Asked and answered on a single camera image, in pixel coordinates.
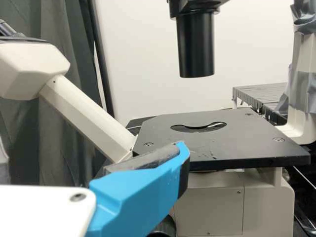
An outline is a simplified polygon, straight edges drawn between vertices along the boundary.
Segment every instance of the white wall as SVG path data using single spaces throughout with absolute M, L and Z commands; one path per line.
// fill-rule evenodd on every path
M 232 87 L 282 82 L 293 0 L 231 0 L 215 16 L 215 75 L 182 79 L 166 0 L 97 0 L 117 119 L 231 107 Z

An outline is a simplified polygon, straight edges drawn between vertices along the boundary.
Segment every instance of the black objective lens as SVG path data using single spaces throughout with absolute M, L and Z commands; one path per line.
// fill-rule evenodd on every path
M 180 77 L 213 75 L 213 13 L 199 12 L 178 16 L 177 32 Z

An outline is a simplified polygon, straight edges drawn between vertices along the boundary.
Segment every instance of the gray curtain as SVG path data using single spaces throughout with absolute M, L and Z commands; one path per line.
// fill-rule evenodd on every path
M 58 47 L 71 63 L 66 77 L 101 104 L 87 0 L 1 0 L 0 19 Z M 0 136 L 13 184 L 87 186 L 105 160 L 41 99 L 0 98 Z

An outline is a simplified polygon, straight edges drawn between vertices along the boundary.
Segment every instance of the microscope stage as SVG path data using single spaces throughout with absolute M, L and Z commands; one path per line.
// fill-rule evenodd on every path
M 184 141 L 190 171 L 284 167 L 310 163 L 310 154 L 253 110 L 161 115 L 143 122 L 133 153 Z

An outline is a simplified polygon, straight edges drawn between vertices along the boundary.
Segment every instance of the white microscope arm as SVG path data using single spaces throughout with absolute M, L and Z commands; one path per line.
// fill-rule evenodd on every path
M 14 100 L 40 96 L 112 162 L 131 157 L 135 136 L 63 76 L 69 66 L 47 42 L 0 39 L 0 96 Z

